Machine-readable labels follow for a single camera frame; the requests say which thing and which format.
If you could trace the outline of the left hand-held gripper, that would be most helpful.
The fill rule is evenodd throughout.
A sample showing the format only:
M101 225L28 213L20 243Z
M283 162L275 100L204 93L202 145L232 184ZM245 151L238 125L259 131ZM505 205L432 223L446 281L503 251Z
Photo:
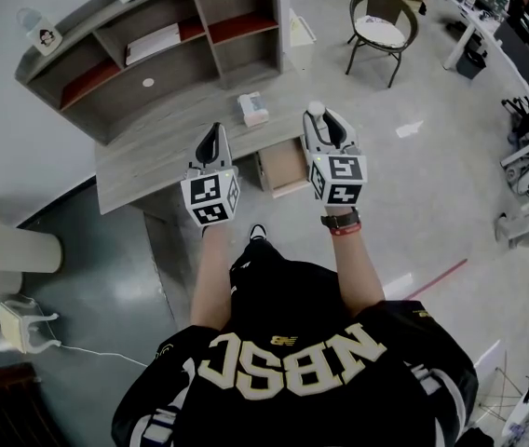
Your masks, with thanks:
M215 122L198 142L196 159L181 180L185 208L197 226L234 219L240 195L238 169L232 164L226 130Z

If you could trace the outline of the wooden drawer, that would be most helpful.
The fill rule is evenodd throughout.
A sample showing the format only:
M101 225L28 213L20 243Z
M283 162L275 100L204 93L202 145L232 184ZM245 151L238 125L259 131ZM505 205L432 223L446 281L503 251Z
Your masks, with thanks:
M268 146L255 155L262 190L273 198L307 188L307 162L301 138Z

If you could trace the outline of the person's right forearm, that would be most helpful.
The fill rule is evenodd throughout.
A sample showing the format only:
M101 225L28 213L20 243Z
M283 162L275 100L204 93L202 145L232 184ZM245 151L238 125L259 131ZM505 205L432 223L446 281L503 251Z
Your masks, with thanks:
M332 235L342 300L352 316L385 301L381 281L367 252L361 230L343 237Z

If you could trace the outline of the person's left forearm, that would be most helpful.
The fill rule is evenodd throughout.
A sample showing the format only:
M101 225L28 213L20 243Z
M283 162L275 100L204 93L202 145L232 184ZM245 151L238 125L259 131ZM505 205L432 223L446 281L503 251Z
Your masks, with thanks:
M226 224L205 229L194 289L190 322L221 331L231 317L231 281Z

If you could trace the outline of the grey wooden desk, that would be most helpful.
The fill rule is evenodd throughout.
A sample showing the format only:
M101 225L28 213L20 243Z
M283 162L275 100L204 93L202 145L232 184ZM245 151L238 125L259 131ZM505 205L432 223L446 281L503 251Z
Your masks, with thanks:
M223 124L234 159L299 137L308 94L298 81L261 88L269 121L245 126L235 91L196 88L133 119L114 141L95 149L100 214L150 196L183 178L186 151L213 123Z

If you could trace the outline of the grey wooden shelf hutch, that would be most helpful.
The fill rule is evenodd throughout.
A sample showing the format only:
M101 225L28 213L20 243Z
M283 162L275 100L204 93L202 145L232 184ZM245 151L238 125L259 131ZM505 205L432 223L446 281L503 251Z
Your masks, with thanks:
M63 23L59 47L28 50L16 80L95 142L190 88L231 88L285 68L289 0L91 0ZM178 23L181 42L130 66L129 43ZM155 83L145 88L145 78Z

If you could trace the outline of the black wrist watch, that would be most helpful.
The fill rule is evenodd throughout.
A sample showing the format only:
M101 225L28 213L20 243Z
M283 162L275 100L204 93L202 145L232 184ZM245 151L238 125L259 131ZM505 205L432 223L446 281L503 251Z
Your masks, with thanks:
M320 217L321 223L329 229L346 229L352 225L360 224L359 213L355 208L349 208L347 213L327 214Z

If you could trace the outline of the white papers on shelf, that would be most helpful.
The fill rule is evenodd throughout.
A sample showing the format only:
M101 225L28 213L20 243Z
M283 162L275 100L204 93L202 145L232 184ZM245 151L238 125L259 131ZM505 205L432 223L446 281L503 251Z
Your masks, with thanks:
M181 32L178 23L173 23L158 31L152 32L139 38L127 46L126 60L127 66L148 58L169 47L174 47L181 42Z

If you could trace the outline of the dark round-back chair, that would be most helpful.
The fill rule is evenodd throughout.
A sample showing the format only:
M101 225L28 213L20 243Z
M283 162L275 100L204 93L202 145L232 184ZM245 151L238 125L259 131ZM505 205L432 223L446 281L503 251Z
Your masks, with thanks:
M402 47L378 46L368 40L363 39L356 33L356 19L370 15L389 21L397 26L405 35L406 43ZM391 56L396 62L396 67L389 79L388 88L393 86L395 76L401 67L403 52L413 43L418 36L419 23L414 11L404 0L350 0L349 18L352 26L352 35L347 41L352 46L349 63L346 68L346 75L349 75L354 63L357 51L361 47L371 47Z

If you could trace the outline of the black trousers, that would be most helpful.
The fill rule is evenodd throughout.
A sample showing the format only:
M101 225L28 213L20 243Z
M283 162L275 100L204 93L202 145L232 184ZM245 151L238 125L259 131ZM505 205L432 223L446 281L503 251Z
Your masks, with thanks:
M229 272L227 327L249 335L326 332L348 319L335 272L284 258L263 238L248 243Z

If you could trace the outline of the red floor tape strip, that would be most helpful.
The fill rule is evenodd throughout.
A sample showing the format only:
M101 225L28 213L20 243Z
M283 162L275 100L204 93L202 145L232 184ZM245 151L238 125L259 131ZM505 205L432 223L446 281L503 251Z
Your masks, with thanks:
M415 297L419 296L421 293L424 293L428 289L436 286L438 283L443 281L444 279L448 278L450 275L452 275L454 272L456 272L459 268L465 266L468 262L468 258L461 260L457 264L454 264L449 269L438 275L437 277L433 278L428 282L427 284L423 285L421 288L418 288L417 290L413 291L412 293L408 294L405 297L405 300L413 300Z

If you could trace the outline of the white penguin print mug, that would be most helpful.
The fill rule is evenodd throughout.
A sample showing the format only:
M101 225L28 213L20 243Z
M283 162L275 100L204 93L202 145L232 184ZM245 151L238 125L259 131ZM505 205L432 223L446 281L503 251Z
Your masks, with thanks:
M41 55L50 55L61 44L60 32L39 11L29 7L21 8L17 12L17 20Z

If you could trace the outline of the black lettered jersey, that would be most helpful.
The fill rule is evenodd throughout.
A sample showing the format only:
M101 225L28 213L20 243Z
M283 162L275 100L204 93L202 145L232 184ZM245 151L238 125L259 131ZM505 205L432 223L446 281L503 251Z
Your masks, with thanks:
M416 301L339 324L192 326L112 420L116 447L454 447L478 391L465 351Z

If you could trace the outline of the overturned white stool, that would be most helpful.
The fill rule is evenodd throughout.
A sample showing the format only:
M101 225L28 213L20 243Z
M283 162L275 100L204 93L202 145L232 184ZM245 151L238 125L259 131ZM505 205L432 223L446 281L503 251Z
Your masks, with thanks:
M57 313L43 315L34 300L28 300L26 303L6 300L0 303L0 331L4 338L22 354L40 354L50 347L60 347L61 341L54 335L44 337L39 333L37 338L42 341L36 344L32 341L32 333L42 324L46 324L46 328L49 329L49 322L58 318Z

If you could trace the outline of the white round pedestal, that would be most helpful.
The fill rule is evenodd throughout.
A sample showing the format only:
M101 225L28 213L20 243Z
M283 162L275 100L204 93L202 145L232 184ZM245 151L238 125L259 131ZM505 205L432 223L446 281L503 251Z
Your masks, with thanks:
M56 236L0 223L0 295L18 293L25 273L55 273L62 261Z

